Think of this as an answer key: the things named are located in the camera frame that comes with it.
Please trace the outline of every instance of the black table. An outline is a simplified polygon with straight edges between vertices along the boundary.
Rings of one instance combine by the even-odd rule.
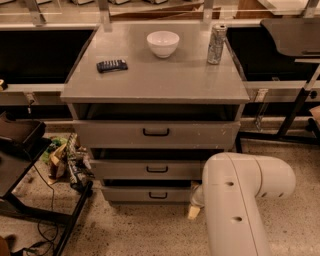
[[[92,181],[89,181],[72,214],[64,214],[33,208],[23,204],[12,194],[14,188],[50,145],[51,140],[41,138],[36,141],[28,154],[9,154],[0,151],[0,214],[33,221],[49,221],[65,226],[53,255],[61,255],[86,199],[92,194]]]
[[[311,130],[316,138],[289,136],[287,132],[291,127],[297,112],[301,109],[311,93],[311,89],[320,74],[320,19],[319,18],[286,18],[264,19],[261,21],[272,37],[278,53],[294,57],[296,62],[317,63],[318,68],[308,78],[304,87],[301,88],[291,112],[286,116],[276,134],[264,134],[257,132],[239,132],[236,139],[237,151],[242,152],[241,138],[256,140],[271,140],[293,142],[303,144],[320,144],[320,132],[313,119],[309,119]]]

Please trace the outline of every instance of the black cable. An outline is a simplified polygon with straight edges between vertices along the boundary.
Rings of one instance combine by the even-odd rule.
[[[26,155],[28,156],[28,158],[30,159],[30,161],[32,162],[33,159],[31,157],[31,155],[29,154],[29,152],[27,150],[24,149],[24,152],[26,153]],[[40,174],[40,171],[38,170],[37,166],[35,164],[33,164],[33,168],[37,171],[37,173],[39,174],[40,178],[42,179],[42,181],[52,190],[52,197],[51,197],[51,211],[53,211],[53,204],[54,204],[54,188],[51,187],[46,181],[45,179],[42,177],[42,175]],[[50,249],[52,248],[52,251],[54,251],[54,241],[55,239],[57,238],[58,234],[59,234],[59,226],[56,222],[54,222],[54,226],[55,226],[55,229],[56,229],[56,233],[54,235],[54,237],[52,239],[49,239],[48,237],[45,236],[45,232],[47,232],[48,230],[46,230],[45,232],[42,232],[41,229],[40,229],[40,224],[41,224],[42,220],[40,220],[37,224],[37,229],[38,229],[38,232],[39,234],[41,235],[41,237],[45,240],[45,241],[40,241],[40,242],[37,242],[35,244],[33,244],[32,246],[30,246],[29,248],[24,248],[24,250],[26,251],[26,254],[28,256],[31,256],[29,253],[32,253],[32,254],[36,254],[37,256],[44,256],[46,255]],[[37,247],[40,247],[46,243],[49,243],[50,246],[48,247],[48,249],[43,253],[43,254],[37,254],[37,250],[33,249],[33,248],[37,248]]]

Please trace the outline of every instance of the open drawer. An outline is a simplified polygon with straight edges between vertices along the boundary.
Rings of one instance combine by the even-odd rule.
[[[240,122],[74,121],[88,148],[231,149]]]

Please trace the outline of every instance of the cabinet top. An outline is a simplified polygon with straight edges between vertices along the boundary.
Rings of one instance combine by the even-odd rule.
[[[249,100],[227,47],[219,65],[207,62],[211,26],[201,23],[115,23],[100,27],[61,94],[67,103],[239,104]],[[149,49],[151,32],[180,36],[177,50],[160,59]],[[100,74],[96,63],[124,59],[128,70]]]

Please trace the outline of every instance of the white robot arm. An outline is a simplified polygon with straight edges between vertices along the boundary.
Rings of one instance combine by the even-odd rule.
[[[266,156],[219,153],[203,170],[209,246],[214,256],[270,256],[255,197],[285,198],[296,178],[284,161]]]

